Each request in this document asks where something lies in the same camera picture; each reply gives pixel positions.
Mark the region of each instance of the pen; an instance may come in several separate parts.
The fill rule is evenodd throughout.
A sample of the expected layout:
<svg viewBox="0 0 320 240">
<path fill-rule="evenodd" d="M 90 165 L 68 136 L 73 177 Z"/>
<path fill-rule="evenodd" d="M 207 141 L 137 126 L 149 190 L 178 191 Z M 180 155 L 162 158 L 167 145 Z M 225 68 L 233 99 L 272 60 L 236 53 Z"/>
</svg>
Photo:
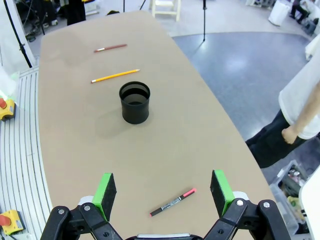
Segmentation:
<svg viewBox="0 0 320 240">
<path fill-rule="evenodd" d="M 153 212 L 150 213 L 150 217 L 153 217 L 154 215 L 157 215 L 161 212 L 163 212 L 164 210 L 172 207 L 173 205 L 181 202 L 183 199 L 189 197 L 191 194 L 194 194 L 197 191 L 197 189 L 192 188 L 190 191 L 187 191 L 186 193 L 182 194 L 181 196 L 177 197 L 175 200 L 171 201 L 170 203 L 159 207 L 158 209 L 154 210 Z"/>
<path fill-rule="evenodd" d="M 99 49 L 97 49 L 97 50 L 94 50 L 93 52 L 94 52 L 94 53 L 98 53 L 98 52 L 101 52 L 101 51 L 106 51 L 106 50 L 110 50 L 110 49 L 122 48 L 122 47 L 125 47 L 125 46 L 127 46 L 127 44 L 121 44 L 121 45 L 115 45 L 115 46 L 108 46 L 108 47 L 99 48 Z"/>
<path fill-rule="evenodd" d="M 127 74 L 136 73 L 136 72 L 139 72 L 139 71 L 140 71 L 140 69 L 135 69 L 135 70 L 131 70 L 131 71 L 120 72 L 120 73 L 113 74 L 113 75 L 110 75 L 110 76 L 105 76 L 105 77 L 97 78 L 97 79 L 95 79 L 95 80 L 92 80 L 91 83 L 93 84 L 93 83 L 100 82 L 100 81 L 103 81 L 103 80 L 112 79 L 112 78 L 115 78 L 115 77 L 119 77 L 119 76 L 123 76 L 123 75 L 127 75 Z"/>
</svg>

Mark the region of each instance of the black pants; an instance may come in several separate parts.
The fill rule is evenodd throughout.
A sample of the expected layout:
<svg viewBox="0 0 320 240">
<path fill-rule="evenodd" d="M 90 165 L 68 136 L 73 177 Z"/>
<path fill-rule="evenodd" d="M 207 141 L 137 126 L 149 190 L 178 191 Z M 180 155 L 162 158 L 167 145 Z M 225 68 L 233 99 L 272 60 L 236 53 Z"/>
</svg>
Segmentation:
<svg viewBox="0 0 320 240">
<path fill-rule="evenodd" d="M 245 142 L 260 168 L 267 168 L 283 159 L 306 141 L 297 137 L 293 144 L 286 143 L 281 132 L 289 126 L 280 110 L 269 125 Z"/>
<path fill-rule="evenodd" d="M 295 16 L 296 10 L 301 13 L 301 17 L 298 19 L 298 22 L 301 23 L 301 21 L 302 21 L 306 16 L 308 16 L 309 12 L 306 11 L 306 10 L 304 10 L 300 5 L 293 5 L 293 6 L 292 6 L 292 9 L 291 9 L 291 15 L 292 15 L 292 16 Z"/>
<path fill-rule="evenodd" d="M 64 7 L 68 26 L 86 20 L 85 4 L 81 0 L 69 0 Z"/>
</svg>

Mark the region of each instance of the brown tabletop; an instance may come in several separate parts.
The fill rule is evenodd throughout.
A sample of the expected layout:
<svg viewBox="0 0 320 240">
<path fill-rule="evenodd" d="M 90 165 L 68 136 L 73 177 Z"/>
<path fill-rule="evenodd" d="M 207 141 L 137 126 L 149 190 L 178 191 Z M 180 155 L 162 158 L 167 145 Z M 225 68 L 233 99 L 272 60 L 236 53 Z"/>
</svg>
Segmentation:
<svg viewBox="0 0 320 240">
<path fill-rule="evenodd" d="M 127 47 L 94 53 L 119 44 Z M 133 69 L 141 71 L 90 84 Z M 122 118 L 119 89 L 130 81 L 151 91 L 149 117 L 139 125 Z M 53 206 L 73 209 L 81 197 L 95 194 L 103 173 L 113 173 L 117 195 L 110 222 L 122 238 L 138 233 L 204 237 L 218 219 L 209 190 L 213 169 L 222 169 L 232 189 L 246 192 L 253 203 L 273 198 L 222 106 L 149 13 L 114 14 L 46 34 L 38 91 Z M 149 216 L 191 188 L 197 192 Z M 247 231 L 239 231 L 235 239 L 248 238 Z"/>
</svg>

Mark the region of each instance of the black cup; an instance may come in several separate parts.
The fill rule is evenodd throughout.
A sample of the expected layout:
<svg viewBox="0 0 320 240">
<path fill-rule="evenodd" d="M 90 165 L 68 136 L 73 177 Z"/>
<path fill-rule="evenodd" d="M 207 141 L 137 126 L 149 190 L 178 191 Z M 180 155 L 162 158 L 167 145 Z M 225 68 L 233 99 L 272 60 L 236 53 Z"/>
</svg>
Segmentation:
<svg viewBox="0 0 320 240">
<path fill-rule="evenodd" d="M 131 81 L 120 88 L 122 116 L 130 124 L 141 124 L 149 116 L 150 89 L 139 81 Z"/>
</svg>

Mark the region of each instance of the red pencil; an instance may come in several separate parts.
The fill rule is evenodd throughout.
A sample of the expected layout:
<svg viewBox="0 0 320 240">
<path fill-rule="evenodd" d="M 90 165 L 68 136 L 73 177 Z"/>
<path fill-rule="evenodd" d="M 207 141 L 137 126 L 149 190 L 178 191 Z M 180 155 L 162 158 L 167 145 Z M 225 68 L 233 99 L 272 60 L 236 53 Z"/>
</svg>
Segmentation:
<svg viewBox="0 0 320 240">
<path fill-rule="evenodd" d="M 122 48 L 122 47 L 125 47 L 125 46 L 127 46 L 127 44 L 108 46 L 108 47 L 104 47 L 104 48 L 99 48 L 97 50 L 94 50 L 93 52 L 94 53 L 98 53 L 98 52 L 101 52 L 101 51 L 110 50 L 110 49 L 116 49 L 116 48 Z"/>
</svg>

